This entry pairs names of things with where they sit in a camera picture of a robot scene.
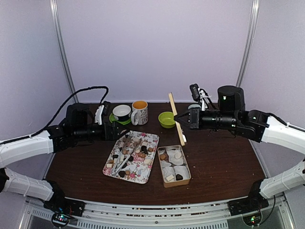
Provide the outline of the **white round chocolate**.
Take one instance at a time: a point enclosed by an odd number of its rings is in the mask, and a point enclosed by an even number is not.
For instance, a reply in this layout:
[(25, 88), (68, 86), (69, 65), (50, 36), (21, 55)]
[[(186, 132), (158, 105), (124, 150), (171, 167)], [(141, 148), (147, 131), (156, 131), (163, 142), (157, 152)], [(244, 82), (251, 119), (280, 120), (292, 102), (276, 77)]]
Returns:
[(174, 155), (174, 158), (175, 159), (181, 159), (183, 156), (182, 156), (182, 153), (178, 152)]

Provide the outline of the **metal tongs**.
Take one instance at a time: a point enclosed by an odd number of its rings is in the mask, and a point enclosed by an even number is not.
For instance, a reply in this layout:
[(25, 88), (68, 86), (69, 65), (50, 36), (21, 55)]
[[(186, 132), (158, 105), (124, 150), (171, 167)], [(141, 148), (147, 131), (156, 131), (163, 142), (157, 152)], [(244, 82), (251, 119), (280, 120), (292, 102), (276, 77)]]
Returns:
[[(119, 154), (119, 161), (116, 161), (113, 168), (112, 168), (112, 175), (116, 176), (121, 168), (127, 163), (128, 159), (132, 156), (132, 154), (135, 152), (135, 150), (140, 146), (142, 143), (141, 137), (134, 137), (132, 134), (129, 134), (126, 142)], [(125, 150), (126, 146), (131, 148), (131, 150), (128, 151), (128, 154), (123, 155), (123, 151)]]

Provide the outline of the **ridged caramel chocolate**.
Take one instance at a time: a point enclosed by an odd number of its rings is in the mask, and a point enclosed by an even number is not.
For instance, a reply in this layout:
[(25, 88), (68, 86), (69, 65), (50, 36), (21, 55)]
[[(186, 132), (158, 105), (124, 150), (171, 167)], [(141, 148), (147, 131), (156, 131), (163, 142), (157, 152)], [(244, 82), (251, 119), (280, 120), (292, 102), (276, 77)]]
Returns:
[(160, 155), (160, 160), (167, 160), (168, 159), (168, 156), (166, 154), (161, 154)]

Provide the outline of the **dark heart chocolate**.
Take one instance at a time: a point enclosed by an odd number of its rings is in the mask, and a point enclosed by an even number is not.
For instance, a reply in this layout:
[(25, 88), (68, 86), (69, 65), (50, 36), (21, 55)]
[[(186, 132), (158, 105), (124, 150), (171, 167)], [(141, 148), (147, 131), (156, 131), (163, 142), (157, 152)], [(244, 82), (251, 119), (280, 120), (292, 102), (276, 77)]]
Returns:
[(180, 175), (180, 174), (177, 174), (176, 175), (176, 181), (180, 181), (180, 180), (183, 180), (183, 176)]

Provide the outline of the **white rectangular chocolate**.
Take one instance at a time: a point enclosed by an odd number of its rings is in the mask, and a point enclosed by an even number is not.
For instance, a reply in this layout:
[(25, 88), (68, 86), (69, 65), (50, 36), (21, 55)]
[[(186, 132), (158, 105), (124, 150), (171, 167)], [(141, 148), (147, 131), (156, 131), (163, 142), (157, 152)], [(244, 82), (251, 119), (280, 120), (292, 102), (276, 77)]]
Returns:
[(173, 175), (169, 175), (165, 179), (166, 179), (167, 182), (170, 182), (171, 180), (174, 179), (174, 176)]

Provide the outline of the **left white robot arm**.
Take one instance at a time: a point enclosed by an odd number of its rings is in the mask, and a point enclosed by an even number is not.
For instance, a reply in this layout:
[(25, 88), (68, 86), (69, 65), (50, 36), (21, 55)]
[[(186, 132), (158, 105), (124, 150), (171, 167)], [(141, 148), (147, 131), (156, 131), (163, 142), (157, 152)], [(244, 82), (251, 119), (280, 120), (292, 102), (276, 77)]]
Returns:
[(69, 204), (57, 183), (37, 180), (16, 173), (7, 166), (33, 156), (52, 154), (76, 147), (83, 141), (115, 141), (129, 132), (118, 122), (106, 122), (108, 105), (100, 105), (95, 113), (88, 104), (69, 105), (59, 125), (43, 128), (39, 133), (0, 143), (0, 190), (38, 198), (64, 212)]

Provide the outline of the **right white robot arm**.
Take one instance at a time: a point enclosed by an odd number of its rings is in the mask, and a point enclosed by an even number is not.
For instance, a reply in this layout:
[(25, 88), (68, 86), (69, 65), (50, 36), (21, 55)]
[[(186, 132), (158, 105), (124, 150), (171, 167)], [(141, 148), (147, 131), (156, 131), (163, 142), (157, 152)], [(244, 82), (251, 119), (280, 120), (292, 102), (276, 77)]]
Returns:
[[(247, 111), (242, 88), (233, 85), (219, 87), (218, 105), (212, 110), (207, 104), (210, 98), (204, 89), (192, 84), (190, 90), (193, 100), (200, 107), (189, 108), (185, 113), (174, 116), (175, 121), (189, 129), (227, 130), (258, 143), (279, 145), (302, 154), (305, 152), (305, 130), (285, 122), (273, 113)], [(304, 183), (305, 162), (301, 161), (279, 175), (254, 182), (244, 206), (253, 211), (262, 204), (263, 199)]]

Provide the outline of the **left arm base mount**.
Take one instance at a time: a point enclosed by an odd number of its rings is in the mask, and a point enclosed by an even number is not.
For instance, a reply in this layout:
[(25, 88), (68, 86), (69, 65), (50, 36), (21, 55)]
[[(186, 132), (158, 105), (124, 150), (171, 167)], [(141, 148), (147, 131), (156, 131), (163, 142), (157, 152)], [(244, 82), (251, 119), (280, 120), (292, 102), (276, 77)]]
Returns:
[(61, 213), (70, 217), (81, 217), (84, 212), (85, 203), (83, 201), (69, 198), (54, 198), (49, 201), (43, 200), (43, 206), (54, 213)]

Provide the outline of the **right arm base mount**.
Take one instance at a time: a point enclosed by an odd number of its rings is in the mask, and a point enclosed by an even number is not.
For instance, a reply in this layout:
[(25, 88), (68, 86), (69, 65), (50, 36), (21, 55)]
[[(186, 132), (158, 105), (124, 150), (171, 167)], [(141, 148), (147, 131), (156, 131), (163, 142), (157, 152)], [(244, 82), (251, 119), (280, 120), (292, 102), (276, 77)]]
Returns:
[(231, 216), (245, 214), (253, 211), (259, 211), (262, 208), (266, 208), (269, 206), (268, 200), (263, 198), (262, 196), (248, 196), (246, 198), (231, 200), (227, 204)]

